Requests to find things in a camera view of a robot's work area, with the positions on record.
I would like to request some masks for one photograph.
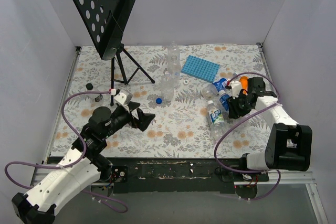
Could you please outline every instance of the tripod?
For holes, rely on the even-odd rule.
[[[134,71],[134,73],[131,75],[131,77],[127,80],[126,77],[126,73],[125,73],[125,69],[124,66],[122,64],[121,61],[121,57],[120,57],[120,53],[124,52],[128,58],[130,58],[131,61],[133,61],[133,63],[137,66],[137,69]],[[115,80],[114,79],[114,60],[115,58],[117,58],[117,63],[119,65],[120,71],[121,71],[121,75],[122,75],[122,81],[121,80]],[[114,82],[119,82],[119,83],[124,83],[125,85],[127,85],[132,78],[135,76],[135,74],[137,73],[138,70],[141,70],[147,77],[148,79],[151,80],[152,83],[155,83],[155,81],[153,80],[152,77],[150,77],[150,75],[140,66],[139,63],[137,63],[137,61],[126,51],[126,49],[124,48],[124,44],[120,44],[120,47],[118,48],[117,52],[115,53],[115,57],[113,57],[111,59],[111,88],[114,88]],[[113,96],[111,96],[111,106],[113,106]]]

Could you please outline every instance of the floral pattern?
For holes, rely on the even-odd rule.
[[[106,157],[179,157],[212,158],[216,141],[210,137],[206,119],[206,101],[200,91],[207,82],[181,74],[180,84],[175,89],[171,102],[157,104],[160,96],[160,78],[167,68],[167,48],[162,46],[129,46],[127,51],[156,81],[152,84],[138,71],[128,86],[115,83],[115,87],[133,94],[132,101],[141,103],[145,113],[156,117],[145,132],[125,126],[107,139],[102,152]],[[257,46],[247,45],[195,45],[181,46],[181,65],[188,55],[193,55],[220,64],[216,79],[231,78],[233,73],[256,71],[267,74]],[[129,78],[136,66],[122,54],[124,68]],[[83,47],[77,68],[71,81],[69,95],[84,91],[91,82],[100,91],[110,88],[111,62],[100,59],[94,47]],[[115,78],[121,79],[118,65]],[[87,97],[72,99],[65,108],[68,120],[80,131],[88,122],[94,109],[109,106],[110,97],[93,104]],[[225,117],[228,130],[238,120]],[[265,149],[270,129],[262,116],[256,116],[234,130],[218,149],[218,155],[225,158],[239,158],[243,153],[261,152]],[[62,118],[55,133],[52,156],[64,156],[76,135]]]

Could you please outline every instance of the bottle label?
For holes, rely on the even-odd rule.
[[[220,110],[210,110],[209,111],[209,116],[211,118],[211,123],[212,124],[224,123],[224,118],[223,118],[222,112]]]
[[[94,99],[94,101],[95,101],[95,102],[100,102],[101,99],[103,99],[103,95],[102,95],[102,94],[100,94],[99,96],[97,96],[97,97]]]
[[[227,80],[225,78],[222,78],[219,81],[216,81],[213,83],[213,85],[216,87],[218,92],[222,89],[225,89],[226,84],[227,84]]]
[[[224,107],[225,111],[229,110],[229,104],[227,103],[227,99],[230,98],[228,94],[223,95],[220,99],[219,102],[222,104]]]

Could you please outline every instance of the black music stand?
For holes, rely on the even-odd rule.
[[[152,83],[155,83],[121,43],[123,31],[135,0],[73,0],[73,2],[84,21],[100,58],[102,60],[111,60],[111,88],[114,88],[115,81],[127,85],[139,69]],[[126,77],[121,61],[121,52],[124,52],[137,66],[137,69],[129,79]],[[120,67],[122,81],[114,79],[115,57]],[[111,97],[111,106],[113,106],[113,97]]]

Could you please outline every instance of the plastic bottle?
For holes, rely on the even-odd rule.
[[[88,91],[99,91],[91,83],[86,84],[86,89]],[[102,94],[88,94],[88,97],[90,98],[91,102],[100,102],[100,101],[103,100],[103,95]]]
[[[227,80],[225,78],[221,78],[219,81],[209,84],[202,89],[201,94],[206,100],[212,100],[216,95],[218,95],[220,90],[225,89],[226,83]]]
[[[215,106],[213,101],[208,101],[207,118],[210,125],[211,136],[217,141],[224,135],[225,123],[220,108]]]
[[[161,96],[164,102],[171,101],[174,97],[174,80],[170,72],[165,71],[161,77]]]
[[[176,42],[172,42],[168,47],[168,71],[172,73],[174,79],[174,86],[177,87],[180,82],[181,64],[180,64],[180,49]]]
[[[227,103],[227,99],[230,97],[223,89],[220,90],[218,92],[219,96],[220,96],[220,99],[219,99],[219,102],[221,103],[221,105],[223,106],[224,110],[225,111],[228,111],[229,110],[229,105]]]

